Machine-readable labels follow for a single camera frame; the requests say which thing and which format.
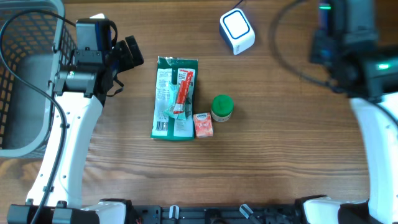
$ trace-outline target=green light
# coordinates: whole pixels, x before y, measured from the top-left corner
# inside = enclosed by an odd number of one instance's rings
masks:
[[[319,6],[319,9],[330,10],[331,7],[330,6]]]
[[[377,66],[380,70],[388,69],[390,67],[389,64],[380,64]]]

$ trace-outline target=plastic bin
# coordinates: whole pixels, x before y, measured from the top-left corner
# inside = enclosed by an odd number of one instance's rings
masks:
[[[0,26],[26,9],[65,16],[60,0],[0,1]],[[64,22],[50,15],[25,14],[5,31],[3,52],[13,72],[53,95],[53,81],[75,43]],[[0,63],[0,157],[41,158],[49,138],[53,105],[16,80]]]

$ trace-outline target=wooden table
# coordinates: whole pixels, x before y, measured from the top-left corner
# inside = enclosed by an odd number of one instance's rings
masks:
[[[73,21],[105,13],[120,39],[135,35],[145,58],[144,65],[119,75],[126,87],[106,101],[91,139],[83,203],[108,197],[163,206],[290,203],[316,194],[367,198],[368,167],[348,100],[289,74],[270,56],[267,30],[288,2],[241,5],[256,43],[238,56],[218,32],[220,16],[235,1],[67,4]],[[393,2],[377,2],[384,44],[398,36]],[[316,26],[312,1],[285,18],[278,41],[299,69],[326,78],[321,67],[307,63]],[[159,55],[199,59],[194,112],[209,112],[216,95],[233,98],[232,118],[213,123],[214,137],[187,142],[149,137]],[[40,164],[0,160],[0,222],[10,204],[24,203]]]

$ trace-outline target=green cap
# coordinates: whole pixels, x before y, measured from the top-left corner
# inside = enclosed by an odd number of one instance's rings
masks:
[[[227,95],[218,95],[211,104],[211,110],[219,117],[226,117],[234,110],[234,102]]]

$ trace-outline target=white cube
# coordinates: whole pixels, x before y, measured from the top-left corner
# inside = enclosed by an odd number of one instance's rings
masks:
[[[220,18],[220,34],[235,55],[254,44],[254,31],[243,11],[232,9]]]

